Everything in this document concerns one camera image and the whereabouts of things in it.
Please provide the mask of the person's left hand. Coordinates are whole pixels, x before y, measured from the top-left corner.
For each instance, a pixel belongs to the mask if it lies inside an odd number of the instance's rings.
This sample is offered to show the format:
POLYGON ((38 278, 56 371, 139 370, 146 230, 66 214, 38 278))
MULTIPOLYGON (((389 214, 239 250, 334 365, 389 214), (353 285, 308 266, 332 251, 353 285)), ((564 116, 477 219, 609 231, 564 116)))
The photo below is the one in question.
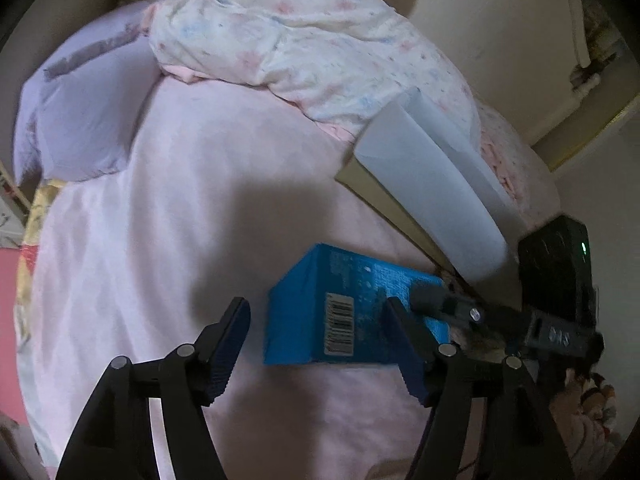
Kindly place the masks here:
POLYGON ((616 393, 599 374, 591 378, 568 370, 565 389, 550 403, 576 478, 599 478, 613 463, 624 441, 615 432, 616 393))

